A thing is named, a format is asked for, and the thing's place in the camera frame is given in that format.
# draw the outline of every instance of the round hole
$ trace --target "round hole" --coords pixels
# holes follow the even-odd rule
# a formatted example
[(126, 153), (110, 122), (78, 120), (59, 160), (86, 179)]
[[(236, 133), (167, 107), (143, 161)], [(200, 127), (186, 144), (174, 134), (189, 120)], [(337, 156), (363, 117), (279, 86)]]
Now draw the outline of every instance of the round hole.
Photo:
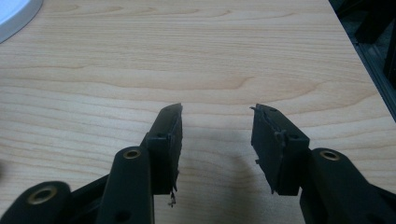
[(290, 134), (289, 137), (292, 138), (292, 139), (298, 139), (299, 138), (299, 136), (297, 134)]
[(140, 156), (140, 151), (132, 149), (132, 150), (124, 152), (123, 156), (125, 159), (135, 159)]
[(27, 202), (33, 205), (44, 203), (53, 198), (57, 191), (58, 190), (54, 186), (46, 186), (32, 193), (27, 199)]
[(321, 151), (320, 156), (326, 158), (329, 161), (339, 161), (340, 160), (340, 157), (331, 151)]
[(131, 213), (128, 211), (120, 211), (116, 214), (115, 219), (116, 222), (125, 222), (131, 218)]
[(384, 224), (385, 223), (385, 220), (382, 217), (376, 216), (374, 214), (368, 214), (367, 219), (369, 219), (369, 221), (374, 224)]

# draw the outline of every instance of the black mechanical arm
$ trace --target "black mechanical arm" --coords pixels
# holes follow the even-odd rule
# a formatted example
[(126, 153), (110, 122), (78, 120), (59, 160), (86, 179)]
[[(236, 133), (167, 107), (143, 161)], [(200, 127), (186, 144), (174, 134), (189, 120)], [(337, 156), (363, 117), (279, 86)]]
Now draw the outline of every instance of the black mechanical arm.
[(73, 192), (51, 181), (26, 190), (0, 224), (154, 223), (153, 195), (177, 190), (181, 104), (161, 110), (139, 147), (119, 151), (109, 175)]
[(298, 195), (309, 224), (394, 224), (396, 196), (371, 185), (342, 153), (309, 149), (309, 138), (281, 112), (266, 105), (254, 110), (256, 161), (271, 191)]

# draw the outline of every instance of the wooden table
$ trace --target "wooden table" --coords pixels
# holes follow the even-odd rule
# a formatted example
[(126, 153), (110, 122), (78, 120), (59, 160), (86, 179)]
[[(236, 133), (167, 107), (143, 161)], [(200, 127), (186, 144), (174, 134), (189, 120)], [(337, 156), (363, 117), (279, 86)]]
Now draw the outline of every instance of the wooden table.
[(396, 193), (396, 125), (327, 0), (46, 0), (0, 45), (0, 214), (107, 174), (178, 102), (177, 205), (156, 196), (157, 223), (304, 223), (255, 164), (256, 103)]

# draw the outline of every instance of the white object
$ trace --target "white object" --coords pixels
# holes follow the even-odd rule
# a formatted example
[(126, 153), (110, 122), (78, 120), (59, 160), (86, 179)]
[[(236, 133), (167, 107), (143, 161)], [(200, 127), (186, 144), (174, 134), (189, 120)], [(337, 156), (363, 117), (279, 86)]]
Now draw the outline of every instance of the white object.
[(42, 4), (43, 0), (0, 0), (0, 43), (29, 23)]

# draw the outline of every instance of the light wood tabletop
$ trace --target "light wood tabletop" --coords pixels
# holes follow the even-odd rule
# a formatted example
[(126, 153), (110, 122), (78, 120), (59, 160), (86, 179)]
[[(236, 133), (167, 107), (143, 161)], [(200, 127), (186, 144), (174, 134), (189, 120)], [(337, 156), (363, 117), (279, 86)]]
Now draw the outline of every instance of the light wood tabletop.
[(0, 215), (26, 189), (108, 174), (183, 104), (177, 204), (157, 223), (304, 223), (250, 145), (257, 103), (396, 193), (396, 125), (327, 0), (45, 0), (0, 44)]

